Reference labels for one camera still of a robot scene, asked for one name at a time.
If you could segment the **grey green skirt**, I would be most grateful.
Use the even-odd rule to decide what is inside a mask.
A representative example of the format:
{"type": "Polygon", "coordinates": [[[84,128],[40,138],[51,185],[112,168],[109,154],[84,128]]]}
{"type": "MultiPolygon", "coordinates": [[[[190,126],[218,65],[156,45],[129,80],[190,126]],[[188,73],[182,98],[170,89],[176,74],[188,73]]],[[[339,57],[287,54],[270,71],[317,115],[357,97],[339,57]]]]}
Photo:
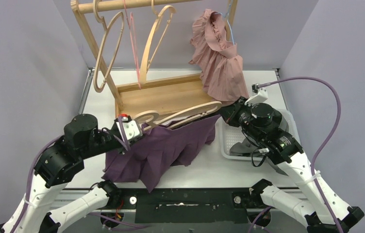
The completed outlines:
{"type": "MultiPolygon", "coordinates": [[[[280,123],[280,128],[288,132],[288,124],[286,121],[280,123]]],[[[230,148],[230,155],[231,156],[244,156],[244,157],[251,157],[250,162],[254,162],[255,165],[258,165],[262,160],[264,155],[259,152],[255,145],[252,145],[250,141],[246,138],[241,143],[236,143],[230,148]]]]}

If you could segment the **purple skirt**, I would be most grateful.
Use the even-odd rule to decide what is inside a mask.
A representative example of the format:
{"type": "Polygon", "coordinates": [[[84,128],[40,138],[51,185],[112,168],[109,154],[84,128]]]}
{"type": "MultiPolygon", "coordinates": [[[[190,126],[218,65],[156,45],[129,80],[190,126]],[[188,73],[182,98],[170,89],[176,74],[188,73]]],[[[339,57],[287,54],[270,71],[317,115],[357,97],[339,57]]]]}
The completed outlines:
{"type": "Polygon", "coordinates": [[[148,130],[128,151],[106,153],[102,179],[141,181],[151,192],[170,167],[191,165],[202,148],[214,141],[219,117],[212,114],[175,129],[162,125],[148,130]]]}

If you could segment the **pink pleated skirt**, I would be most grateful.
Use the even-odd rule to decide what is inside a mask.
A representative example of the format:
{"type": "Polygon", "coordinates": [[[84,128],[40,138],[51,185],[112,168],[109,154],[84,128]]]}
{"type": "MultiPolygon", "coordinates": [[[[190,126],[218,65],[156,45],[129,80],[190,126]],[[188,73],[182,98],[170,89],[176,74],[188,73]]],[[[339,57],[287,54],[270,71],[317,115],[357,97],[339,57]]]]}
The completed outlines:
{"type": "Polygon", "coordinates": [[[189,62],[201,69],[203,91],[212,99],[229,105],[249,97],[243,74],[243,58],[237,44],[226,39],[225,20],[218,12],[206,9],[192,24],[190,44],[194,54],[189,62]]]}

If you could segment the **blue wire hanger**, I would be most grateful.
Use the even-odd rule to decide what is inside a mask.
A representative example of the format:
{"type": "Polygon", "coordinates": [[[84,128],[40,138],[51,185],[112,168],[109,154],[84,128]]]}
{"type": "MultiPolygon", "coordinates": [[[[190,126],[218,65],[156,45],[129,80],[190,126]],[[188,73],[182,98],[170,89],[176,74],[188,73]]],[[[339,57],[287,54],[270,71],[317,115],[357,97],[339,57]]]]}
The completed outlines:
{"type": "Polygon", "coordinates": [[[228,2],[228,9],[226,13],[223,14],[221,12],[217,12],[218,15],[221,15],[226,20],[227,38],[229,38],[233,44],[235,44],[235,41],[232,33],[232,24],[235,18],[236,6],[237,0],[230,0],[228,2]]]}

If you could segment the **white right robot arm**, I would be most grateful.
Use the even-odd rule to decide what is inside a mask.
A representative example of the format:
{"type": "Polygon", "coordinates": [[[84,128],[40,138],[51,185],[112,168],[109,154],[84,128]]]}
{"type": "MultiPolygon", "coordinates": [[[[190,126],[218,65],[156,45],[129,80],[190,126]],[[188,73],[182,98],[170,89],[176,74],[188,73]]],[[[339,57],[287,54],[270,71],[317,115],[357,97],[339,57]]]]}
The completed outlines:
{"type": "Polygon", "coordinates": [[[241,97],[218,112],[225,123],[239,127],[258,148],[266,149],[266,158],[290,177],[307,199],[296,198],[261,179],[251,187],[252,205],[274,207],[302,224],[309,233],[337,233],[338,225],[347,233],[365,216],[362,209],[342,200],[319,171],[311,172],[312,165],[300,143],[280,128],[282,114],[278,110],[266,103],[245,102],[241,97]]]}

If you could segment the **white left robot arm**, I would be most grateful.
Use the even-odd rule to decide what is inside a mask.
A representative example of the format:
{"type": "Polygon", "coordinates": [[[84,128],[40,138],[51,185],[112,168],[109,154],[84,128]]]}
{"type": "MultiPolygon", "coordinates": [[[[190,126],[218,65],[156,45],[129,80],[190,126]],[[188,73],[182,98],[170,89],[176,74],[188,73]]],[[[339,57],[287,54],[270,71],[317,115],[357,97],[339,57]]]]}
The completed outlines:
{"type": "Polygon", "coordinates": [[[94,115],[75,116],[63,135],[35,156],[25,194],[11,218],[0,224],[0,233],[60,233],[94,210],[118,205],[121,190],[111,181],[101,181],[82,197],[51,209],[59,193],[84,169],[86,159],[129,150],[142,134],[140,125],[127,115],[119,116],[109,129],[99,129],[94,115]]]}

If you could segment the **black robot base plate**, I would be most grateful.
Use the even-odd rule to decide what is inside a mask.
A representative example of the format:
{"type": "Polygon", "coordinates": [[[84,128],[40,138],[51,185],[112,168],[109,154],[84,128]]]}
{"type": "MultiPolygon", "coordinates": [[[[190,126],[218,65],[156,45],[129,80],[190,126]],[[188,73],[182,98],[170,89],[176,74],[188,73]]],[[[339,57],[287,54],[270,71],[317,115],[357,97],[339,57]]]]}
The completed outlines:
{"type": "Polygon", "coordinates": [[[251,222],[266,207],[251,197],[248,188],[119,189],[104,213],[134,214],[135,223],[251,222]]]}

